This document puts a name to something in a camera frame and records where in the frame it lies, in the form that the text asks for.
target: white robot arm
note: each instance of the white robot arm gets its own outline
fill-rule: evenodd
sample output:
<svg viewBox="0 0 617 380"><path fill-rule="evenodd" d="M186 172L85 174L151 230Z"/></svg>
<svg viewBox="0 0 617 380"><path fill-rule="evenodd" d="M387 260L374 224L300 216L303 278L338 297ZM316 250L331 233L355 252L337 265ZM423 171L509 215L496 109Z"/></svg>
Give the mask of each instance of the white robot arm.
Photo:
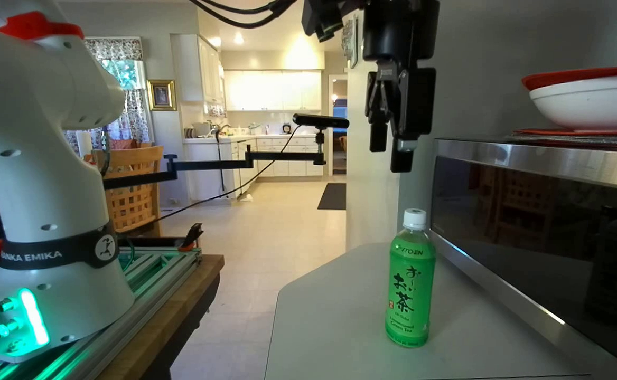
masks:
<svg viewBox="0 0 617 380"><path fill-rule="evenodd" d="M95 333L134 304L102 176L61 133L105 124L120 109L117 80L53 1L0 0L0 304L29 291L47 333L29 328L23 307L0 307L0 327L19 324L0 337L4 360Z"/></svg>

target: tiled floor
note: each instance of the tiled floor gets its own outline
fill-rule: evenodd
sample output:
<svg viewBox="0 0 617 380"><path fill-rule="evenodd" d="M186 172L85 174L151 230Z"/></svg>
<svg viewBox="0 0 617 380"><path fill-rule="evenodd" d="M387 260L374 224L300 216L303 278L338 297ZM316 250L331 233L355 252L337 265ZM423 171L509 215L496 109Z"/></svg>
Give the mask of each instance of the tiled floor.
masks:
<svg viewBox="0 0 617 380"><path fill-rule="evenodd" d="M162 221L167 233L204 221L204 250L226 261L212 309L172 366L176 380L264 378L280 289L346 246L346 211L317 208L324 187L324 178L259 181L252 201L209 202Z"/></svg>

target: green bottle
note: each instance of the green bottle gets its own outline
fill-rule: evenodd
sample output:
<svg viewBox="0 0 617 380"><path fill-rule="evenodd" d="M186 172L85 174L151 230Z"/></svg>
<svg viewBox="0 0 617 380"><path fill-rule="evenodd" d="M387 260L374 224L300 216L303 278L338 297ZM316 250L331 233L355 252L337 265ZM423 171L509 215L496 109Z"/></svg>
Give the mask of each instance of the green bottle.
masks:
<svg viewBox="0 0 617 380"><path fill-rule="evenodd" d="M428 211L406 208L402 232L392 242L387 336L400 345L429 340L435 246L428 233Z"/></svg>

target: black mat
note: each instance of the black mat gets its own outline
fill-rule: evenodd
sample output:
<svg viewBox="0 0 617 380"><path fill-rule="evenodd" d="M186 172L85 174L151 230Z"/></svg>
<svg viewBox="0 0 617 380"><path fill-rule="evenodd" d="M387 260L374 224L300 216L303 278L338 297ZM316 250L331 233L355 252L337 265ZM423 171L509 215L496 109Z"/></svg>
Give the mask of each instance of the black mat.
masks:
<svg viewBox="0 0 617 380"><path fill-rule="evenodd" d="M346 208L346 184L327 184L317 208Z"/></svg>

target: ceiling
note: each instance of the ceiling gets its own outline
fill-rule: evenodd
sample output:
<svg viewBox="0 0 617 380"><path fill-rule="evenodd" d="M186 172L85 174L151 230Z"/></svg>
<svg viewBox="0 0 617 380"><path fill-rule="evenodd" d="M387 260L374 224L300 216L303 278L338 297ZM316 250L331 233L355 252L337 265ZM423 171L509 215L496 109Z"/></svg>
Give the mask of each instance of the ceiling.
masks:
<svg viewBox="0 0 617 380"><path fill-rule="evenodd" d="M217 0L219 3L235 9L256 9L271 0ZM219 51L290 51L297 44L309 44L317 51L340 51L342 33L335 33L327 41L317 41L316 35L306 35L303 29L303 9L304 0L297 0L280 18L266 23L259 29L233 26L229 23L217 20L199 9L199 33L208 39L223 38ZM269 12L260 12L259 17L242 17L235 12L223 12L235 20L259 20Z"/></svg>

